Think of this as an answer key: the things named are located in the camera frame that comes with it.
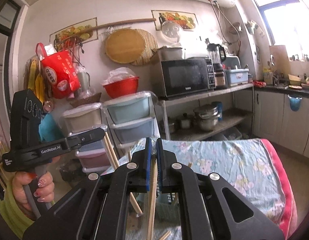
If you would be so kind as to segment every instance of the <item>blender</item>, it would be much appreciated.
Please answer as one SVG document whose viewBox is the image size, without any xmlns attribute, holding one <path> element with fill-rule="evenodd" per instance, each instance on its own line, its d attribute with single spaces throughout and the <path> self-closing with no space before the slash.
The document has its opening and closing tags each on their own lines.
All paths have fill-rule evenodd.
<svg viewBox="0 0 309 240">
<path fill-rule="evenodd" d="M 209 39 L 206 39 L 206 44 L 213 65 L 216 89 L 226 89 L 228 87 L 227 76 L 222 65 L 226 59 L 225 49 L 220 44 L 209 43 Z"/>
</svg>

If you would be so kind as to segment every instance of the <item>yellow cloth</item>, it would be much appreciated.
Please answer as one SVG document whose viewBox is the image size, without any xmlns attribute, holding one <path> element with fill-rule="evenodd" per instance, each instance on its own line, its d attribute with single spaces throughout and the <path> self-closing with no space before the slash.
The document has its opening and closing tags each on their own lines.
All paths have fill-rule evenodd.
<svg viewBox="0 0 309 240">
<path fill-rule="evenodd" d="M 0 200 L 0 214 L 10 229 L 20 239 L 22 239 L 26 229 L 33 223 L 33 221 L 26 217 L 17 206 L 13 196 L 12 181 L 7 184 L 4 200 Z"/>
</svg>

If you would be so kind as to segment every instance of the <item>microwave control panel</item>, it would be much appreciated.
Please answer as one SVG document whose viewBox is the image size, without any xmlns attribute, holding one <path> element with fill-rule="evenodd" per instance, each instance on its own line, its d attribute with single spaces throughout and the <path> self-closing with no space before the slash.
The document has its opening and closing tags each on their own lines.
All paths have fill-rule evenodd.
<svg viewBox="0 0 309 240">
<path fill-rule="evenodd" d="M 208 86 L 209 89 L 216 88 L 215 75 L 213 70 L 212 61 L 209 58 L 206 58 L 207 70 L 208 70 Z"/>
</svg>

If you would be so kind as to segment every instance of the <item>bed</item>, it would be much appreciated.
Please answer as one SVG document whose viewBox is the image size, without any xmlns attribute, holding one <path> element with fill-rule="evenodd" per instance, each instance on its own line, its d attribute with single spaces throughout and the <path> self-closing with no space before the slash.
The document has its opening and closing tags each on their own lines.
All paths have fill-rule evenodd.
<svg viewBox="0 0 309 240">
<path fill-rule="evenodd" d="M 145 138 L 131 149 L 133 154 L 145 147 Z M 174 152 L 178 162 L 188 165 L 194 172 L 207 175 L 219 173 L 243 196 L 252 202 L 283 231 L 287 239 L 296 229 L 296 204 L 288 177 L 282 163 L 266 139 L 248 139 L 234 141 L 162 141 L 165 150 Z M 152 140 L 152 153 L 155 153 L 155 140 Z M 122 165 L 128 162 L 124 156 L 119 160 Z M 104 174 L 113 172 L 112 168 Z M 160 210 L 164 204 L 160 195 L 156 202 L 154 239 L 160 238 L 167 230 L 171 235 L 167 240 L 179 240 L 180 222 L 174 219 L 162 219 Z M 126 239 L 141 239 L 141 219 L 129 216 Z"/>
</svg>

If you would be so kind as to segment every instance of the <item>gripper handle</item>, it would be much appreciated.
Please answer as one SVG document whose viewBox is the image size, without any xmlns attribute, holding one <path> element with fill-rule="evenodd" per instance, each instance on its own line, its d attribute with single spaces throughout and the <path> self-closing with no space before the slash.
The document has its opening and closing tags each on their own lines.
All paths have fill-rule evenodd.
<svg viewBox="0 0 309 240">
<path fill-rule="evenodd" d="M 47 172 L 47 165 L 45 164 L 35 167 L 34 172 L 36 173 L 37 178 L 33 179 L 30 184 L 24 185 L 23 189 L 26 193 L 26 197 L 32 212 L 35 214 L 36 219 L 38 219 L 40 216 L 44 215 L 52 205 L 51 203 L 38 202 L 39 197 L 34 196 L 34 193 L 38 188 L 38 181 L 40 177 Z"/>
</svg>

